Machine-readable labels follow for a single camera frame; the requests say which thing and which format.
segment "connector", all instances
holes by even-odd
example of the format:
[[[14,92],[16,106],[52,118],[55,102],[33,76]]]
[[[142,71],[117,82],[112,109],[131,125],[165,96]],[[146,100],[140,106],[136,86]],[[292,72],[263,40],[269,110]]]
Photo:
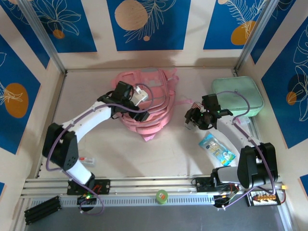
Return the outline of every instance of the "connector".
[[[133,97],[131,98],[131,101],[134,103],[135,106],[138,106],[141,102],[148,99],[148,93],[146,93],[144,90],[141,90],[140,87],[135,87],[135,93],[133,94]]]

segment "gray floor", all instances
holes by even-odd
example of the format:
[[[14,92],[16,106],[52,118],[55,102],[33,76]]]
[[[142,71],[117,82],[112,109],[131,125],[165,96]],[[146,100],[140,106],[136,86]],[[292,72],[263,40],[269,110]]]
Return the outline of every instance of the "gray floor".
[[[276,206],[247,207],[243,199],[226,211],[211,205],[106,207],[102,216],[64,208],[26,231],[282,231]]]

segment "beige circle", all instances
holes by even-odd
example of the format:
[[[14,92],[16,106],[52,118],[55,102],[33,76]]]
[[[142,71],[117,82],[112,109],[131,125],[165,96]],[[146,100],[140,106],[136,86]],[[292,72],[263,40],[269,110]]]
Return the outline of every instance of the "beige circle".
[[[17,1],[16,0],[8,0],[8,1],[13,3],[13,4],[15,4],[15,5],[17,5]]]
[[[144,37],[143,37],[143,40],[146,41],[146,42],[147,42],[147,41],[150,41],[150,37],[149,37],[149,36],[144,36]]]
[[[138,30],[148,21],[148,13],[136,0],[125,0],[115,10],[115,20],[123,30]]]
[[[229,0],[218,0],[220,5],[226,4]]]

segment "green tape roll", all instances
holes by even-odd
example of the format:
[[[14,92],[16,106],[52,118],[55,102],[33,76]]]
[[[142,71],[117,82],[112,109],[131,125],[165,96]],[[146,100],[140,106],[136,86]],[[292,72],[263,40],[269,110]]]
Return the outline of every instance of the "green tape roll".
[[[163,205],[164,203],[166,203],[167,200],[168,200],[168,193],[165,190],[159,190],[156,193],[156,201],[160,205]]]

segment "pink backpack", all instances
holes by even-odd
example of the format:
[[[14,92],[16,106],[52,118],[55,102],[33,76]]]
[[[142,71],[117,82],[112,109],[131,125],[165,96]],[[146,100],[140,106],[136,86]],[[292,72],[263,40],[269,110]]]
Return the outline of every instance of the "pink backpack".
[[[165,71],[159,68],[145,68],[136,71],[127,71],[120,73],[113,81],[112,87],[116,88],[119,81],[129,83],[135,86],[137,83],[143,83],[151,88],[154,101],[151,106],[149,118],[144,122],[136,122],[128,115],[124,115],[120,120],[130,130],[141,134],[145,141],[153,139],[155,133],[162,129],[171,119],[175,101],[175,86],[179,77],[175,75],[176,68],[172,71]],[[145,90],[149,98],[141,102],[138,107],[145,109],[150,106],[152,101],[149,90],[140,85]]]

